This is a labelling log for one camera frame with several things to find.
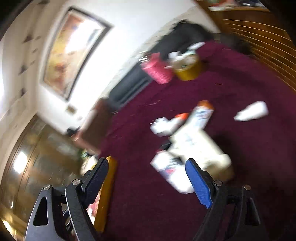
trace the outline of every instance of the black couch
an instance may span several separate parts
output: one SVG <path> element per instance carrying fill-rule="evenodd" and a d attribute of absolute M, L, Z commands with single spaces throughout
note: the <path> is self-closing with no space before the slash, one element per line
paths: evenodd
<path fill-rule="evenodd" d="M 190 45 L 211 39 L 213 39 L 213 35 L 201 25 L 182 20 L 176 24 L 172 32 L 163 36 L 150 52 L 160 52 L 161 59 L 167 60 L 170 52 L 180 51 L 183 53 Z M 152 80 L 137 63 L 111 90 L 107 102 L 113 110 L 120 110 Z"/>

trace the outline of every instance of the white bottle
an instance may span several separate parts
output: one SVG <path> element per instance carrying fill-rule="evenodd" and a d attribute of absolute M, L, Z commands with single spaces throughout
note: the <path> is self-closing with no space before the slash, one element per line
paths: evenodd
<path fill-rule="evenodd" d="M 167 125 L 168 125 L 168 119 L 165 117 L 162 118 L 158 118 L 155 120 L 155 122 L 150 126 L 150 130 L 158 135 L 159 137 L 163 137 L 166 134 L 164 133 L 164 131 L 167 129 Z"/>
<path fill-rule="evenodd" d="M 259 119 L 268 115 L 268 108 L 264 101 L 256 101 L 239 111 L 234 118 L 235 121 L 249 121 Z"/>
<path fill-rule="evenodd" d="M 187 123 L 194 130 L 204 129 L 213 112 L 214 107 L 207 100 L 199 101 L 189 116 Z"/>
<path fill-rule="evenodd" d="M 166 136 L 173 134 L 188 118 L 189 113 L 176 115 L 173 119 L 167 122 L 167 127 L 164 131 Z"/>
<path fill-rule="evenodd" d="M 199 43 L 195 43 L 195 44 L 190 45 L 187 49 L 197 50 L 198 48 L 200 48 L 203 45 L 205 45 L 205 42 L 199 42 Z"/>
<path fill-rule="evenodd" d="M 168 151 L 159 151 L 150 163 L 178 192 L 194 192 L 185 165 Z"/>

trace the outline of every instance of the pink container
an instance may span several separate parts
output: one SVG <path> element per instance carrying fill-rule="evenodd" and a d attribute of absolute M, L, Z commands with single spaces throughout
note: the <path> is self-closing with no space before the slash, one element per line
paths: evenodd
<path fill-rule="evenodd" d="M 160 59 L 160 53 L 153 53 L 141 63 L 142 69 L 158 84 L 166 84 L 174 77 L 172 69 L 165 69 L 166 63 Z"/>

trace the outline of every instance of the red carpet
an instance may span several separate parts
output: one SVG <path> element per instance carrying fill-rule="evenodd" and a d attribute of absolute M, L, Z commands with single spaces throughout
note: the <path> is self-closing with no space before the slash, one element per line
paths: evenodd
<path fill-rule="evenodd" d="M 154 119 L 189 112 L 199 100 L 215 107 L 205 131 L 232 160 L 236 177 L 230 184 L 251 185 L 273 240 L 294 212 L 295 93 L 267 67 L 222 45 L 210 42 L 198 52 L 208 67 L 196 80 L 152 82 L 113 117 L 102 149 L 102 156 L 119 161 L 107 240 L 194 237 L 206 209 L 194 193 L 178 193 L 150 166 L 165 137 L 157 137 L 149 127 Z M 233 120 L 238 111 L 259 100 L 268 106 L 267 117 Z"/>

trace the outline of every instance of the framed painting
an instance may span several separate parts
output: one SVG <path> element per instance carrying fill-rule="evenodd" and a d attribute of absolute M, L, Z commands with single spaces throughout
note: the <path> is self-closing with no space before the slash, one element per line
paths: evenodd
<path fill-rule="evenodd" d="M 109 29 L 103 21 L 71 7 L 54 37 L 43 81 L 68 100 L 88 57 Z"/>

